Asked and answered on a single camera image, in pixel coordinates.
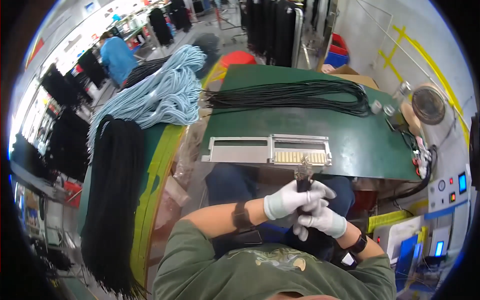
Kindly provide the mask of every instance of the wristwatch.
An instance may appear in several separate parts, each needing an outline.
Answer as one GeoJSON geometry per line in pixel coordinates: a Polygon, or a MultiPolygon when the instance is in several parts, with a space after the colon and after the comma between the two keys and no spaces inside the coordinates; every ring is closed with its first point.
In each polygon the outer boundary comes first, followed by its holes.
{"type": "Polygon", "coordinates": [[[367,246],[367,236],[364,232],[362,232],[359,236],[359,239],[353,246],[348,247],[346,250],[350,251],[353,255],[357,255],[358,253],[362,252],[367,246]]]}
{"type": "Polygon", "coordinates": [[[254,225],[250,222],[248,211],[245,210],[245,202],[238,202],[232,213],[233,225],[239,232],[251,230],[254,225]]]}

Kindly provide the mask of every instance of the gloved hand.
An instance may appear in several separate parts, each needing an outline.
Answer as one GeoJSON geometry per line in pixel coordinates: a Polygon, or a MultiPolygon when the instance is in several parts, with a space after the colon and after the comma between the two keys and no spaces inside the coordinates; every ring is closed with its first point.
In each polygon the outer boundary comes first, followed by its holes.
{"type": "Polygon", "coordinates": [[[301,241],[308,238],[306,227],[314,227],[334,239],[341,237],[347,230],[347,220],[327,207],[328,201],[320,199],[317,203],[304,205],[304,211],[311,211],[311,216],[299,216],[297,224],[293,225],[293,233],[301,241]]]}
{"type": "Polygon", "coordinates": [[[297,181],[293,180],[276,193],[264,198],[264,211],[270,220],[288,216],[297,207],[308,205],[316,207],[322,198],[335,198],[336,194],[329,187],[312,180],[312,188],[307,192],[297,192],[297,181]]]}

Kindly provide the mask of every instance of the green t-shirt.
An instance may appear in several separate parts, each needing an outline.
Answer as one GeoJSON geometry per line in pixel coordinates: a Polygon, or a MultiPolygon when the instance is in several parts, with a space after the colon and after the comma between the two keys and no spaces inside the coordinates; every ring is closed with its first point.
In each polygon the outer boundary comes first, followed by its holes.
{"type": "Polygon", "coordinates": [[[174,226],[152,290],[155,300],[264,300],[279,292],[341,300],[396,297],[386,254],[348,272],[281,244],[237,249],[216,260],[208,238],[188,220],[174,226]]]}

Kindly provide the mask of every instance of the blue screen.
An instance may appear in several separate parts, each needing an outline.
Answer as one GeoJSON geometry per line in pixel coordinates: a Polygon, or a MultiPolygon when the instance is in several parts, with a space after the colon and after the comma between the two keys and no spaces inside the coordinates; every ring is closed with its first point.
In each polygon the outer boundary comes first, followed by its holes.
{"type": "Polygon", "coordinates": [[[467,190],[467,177],[465,176],[465,173],[458,176],[458,189],[460,194],[467,190]]]}
{"type": "Polygon", "coordinates": [[[444,242],[437,242],[437,248],[435,249],[435,256],[442,255],[442,250],[444,249],[444,242]]]}

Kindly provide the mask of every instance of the blue shirt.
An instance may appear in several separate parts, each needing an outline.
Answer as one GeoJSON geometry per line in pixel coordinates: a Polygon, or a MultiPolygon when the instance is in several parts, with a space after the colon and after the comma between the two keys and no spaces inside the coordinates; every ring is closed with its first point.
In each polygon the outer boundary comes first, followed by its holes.
{"type": "Polygon", "coordinates": [[[111,79],[121,85],[133,68],[138,66],[133,52],[128,48],[127,43],[121,38],[114,36],[106,39],[100,49],[102,64],[108,67],[108,74],[111,79]]]}

